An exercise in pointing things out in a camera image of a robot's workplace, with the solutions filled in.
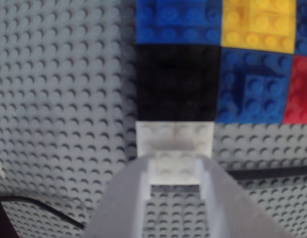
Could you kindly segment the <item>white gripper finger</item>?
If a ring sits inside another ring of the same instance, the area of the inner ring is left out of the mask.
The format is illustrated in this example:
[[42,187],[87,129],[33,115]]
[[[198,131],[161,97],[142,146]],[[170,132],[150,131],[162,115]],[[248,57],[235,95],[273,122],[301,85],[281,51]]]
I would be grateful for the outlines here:
[[205,201],[210,237],[293,237],[258,206],[216,161],[205,156],[200,161],[200,196]]
[[84,238],[141,238],[146,202],[151,198],[150,162],[146,154],[118,172],[83,232]]

